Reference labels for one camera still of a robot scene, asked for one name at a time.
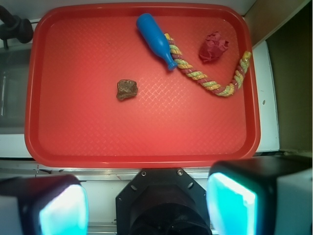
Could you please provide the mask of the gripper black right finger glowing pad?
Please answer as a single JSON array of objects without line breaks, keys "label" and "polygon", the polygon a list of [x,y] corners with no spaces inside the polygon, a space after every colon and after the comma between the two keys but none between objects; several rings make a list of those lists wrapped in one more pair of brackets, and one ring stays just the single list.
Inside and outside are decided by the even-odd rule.
[{"label": "gripper black right finger glowing pad", "polygon": [[267,156],[218,161],[209,171],[206,200],[220,235],[310,235],[312,160]]}]

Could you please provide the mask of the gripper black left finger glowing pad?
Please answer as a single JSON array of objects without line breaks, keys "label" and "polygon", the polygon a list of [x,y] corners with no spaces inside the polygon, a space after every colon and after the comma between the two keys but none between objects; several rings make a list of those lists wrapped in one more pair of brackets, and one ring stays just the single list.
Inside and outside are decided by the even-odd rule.
[{"label": "gripper black left finger glowing pad", "polygon": [[85,235],[87,193],[73,175],[0,181],[2,235]]}]

